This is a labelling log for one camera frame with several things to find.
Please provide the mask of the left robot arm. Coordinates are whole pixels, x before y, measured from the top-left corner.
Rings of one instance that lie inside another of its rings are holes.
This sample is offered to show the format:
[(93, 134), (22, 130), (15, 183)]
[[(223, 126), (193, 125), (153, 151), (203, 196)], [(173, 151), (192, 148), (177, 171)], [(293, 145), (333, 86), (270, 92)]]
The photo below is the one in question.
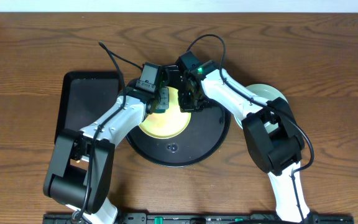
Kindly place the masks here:
[(168, 108), (168, 82), (166, 66), (147, 62), (105, 114), (79, 131), (58, 135), (43, 192), (74, 210), (68, 223), (114, 223), (117, 208), (107, 196), (115, 148), (148, 115)]

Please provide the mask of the yellow plate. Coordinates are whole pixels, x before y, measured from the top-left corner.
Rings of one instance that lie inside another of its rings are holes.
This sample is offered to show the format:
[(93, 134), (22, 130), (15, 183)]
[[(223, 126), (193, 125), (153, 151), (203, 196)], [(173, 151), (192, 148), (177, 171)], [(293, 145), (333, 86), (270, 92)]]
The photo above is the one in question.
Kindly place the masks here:
[(168, 87), (169, 107), (164, 113), (153, 113), (139, 125), (148, 136), (168, 139), (183, 132), (191, 120), (191, 113), (182, 113), (178, 103), (178, 90)]

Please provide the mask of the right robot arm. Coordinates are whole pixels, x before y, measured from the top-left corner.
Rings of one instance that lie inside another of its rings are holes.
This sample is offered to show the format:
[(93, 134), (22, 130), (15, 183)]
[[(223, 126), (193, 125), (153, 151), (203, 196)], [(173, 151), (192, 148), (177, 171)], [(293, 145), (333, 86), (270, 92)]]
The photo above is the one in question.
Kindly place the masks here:
[(253, 162), (269, 177), (278, 217), (304, 223), (310, 209), (300, 172), (311, 163), (301, 164), (301, 152), (312, 144), (296, 123), (288, 101), (281, 94), (271, 98), (254, 93), (233, 79), (222, 63), (201, 63), (190, 50), (164, 69), (170, 78), (182, 79), (179, 105), (183, 112), (200, 111), (207, 101), (215, 101), (232, 113)]

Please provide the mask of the green yellow sponge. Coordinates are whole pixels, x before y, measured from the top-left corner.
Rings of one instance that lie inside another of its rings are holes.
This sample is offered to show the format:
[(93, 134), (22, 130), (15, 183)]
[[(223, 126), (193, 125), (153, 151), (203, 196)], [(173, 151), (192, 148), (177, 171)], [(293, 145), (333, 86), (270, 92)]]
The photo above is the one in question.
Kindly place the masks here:
[(168, 89), (169, 81), (170, 81), (169, 74), (167, 72), (167, 69), (164, 68), (162, 70), (161, 87), (158, 91), (159, 93), (158, 103), (155, 107), (156, 113), (164, 113), (166, 112), (166, 110), (169, 109), (169, 89)]

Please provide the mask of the light green plate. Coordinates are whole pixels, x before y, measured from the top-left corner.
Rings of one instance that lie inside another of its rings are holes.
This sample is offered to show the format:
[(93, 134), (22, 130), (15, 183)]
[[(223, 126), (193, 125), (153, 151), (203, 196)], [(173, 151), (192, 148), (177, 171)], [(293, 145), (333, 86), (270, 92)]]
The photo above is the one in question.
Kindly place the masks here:
[[(273, 101), (278, 97), (284, 99), (285, 101), (288, 101), (286, 97), (279, 90), (277, 90), (276, 88), (270, 85), (253, 84), (253, 85), (246, 86), (246, 88), (251, 92), (255, 93), (256, 95), (264, 97), (270, 101)], [(265, 123), (264, 126), (268, 134), (270, 134), (272, 131), (278, 128), (278, 124)]]

